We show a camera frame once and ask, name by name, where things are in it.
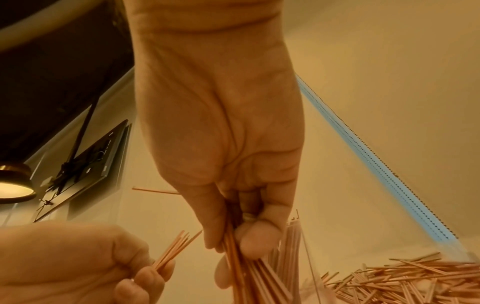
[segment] hand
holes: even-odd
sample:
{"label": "hand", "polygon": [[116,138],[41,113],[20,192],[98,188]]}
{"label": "hand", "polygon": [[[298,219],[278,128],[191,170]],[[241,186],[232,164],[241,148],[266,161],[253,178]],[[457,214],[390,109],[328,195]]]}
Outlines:
{"label": "hand", "polygon": [[5,304],[153,304],[175,266],[160,276],[147,244],[116,226],[48,221],[0,231]]}
{"label": "hand", "polygon": [[300,92],[280,0],[125,0],[137,109],[162,177],[220,249],[226,200],[257,215],[236,236],[249,258],[278,244],[302,146]]}

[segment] lamp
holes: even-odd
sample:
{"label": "lamp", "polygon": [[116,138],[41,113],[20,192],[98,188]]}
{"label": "lamp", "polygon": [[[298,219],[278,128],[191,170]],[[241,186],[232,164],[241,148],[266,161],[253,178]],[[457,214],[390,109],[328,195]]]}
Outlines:
{"label": "lamp", "polygon": [[0,204],[13,204],[37,196],[30,176],[32,171],[22,163],[0,162]]}

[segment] blue edge strip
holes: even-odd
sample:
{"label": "blue edge strip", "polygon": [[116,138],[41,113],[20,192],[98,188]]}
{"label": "blue edge strip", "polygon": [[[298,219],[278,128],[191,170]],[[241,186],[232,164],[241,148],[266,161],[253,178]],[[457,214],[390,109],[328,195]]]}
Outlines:
{"label": "blue edge strip", "polygon": [[344,124],[338,116],[299,77],[301,92],[310,100],[322,116],[340,134],[355,154],[365,163],[398,202],[422,226],[435,242],[455,243],[461,247],[455,235],[375,156],[372,151]]}

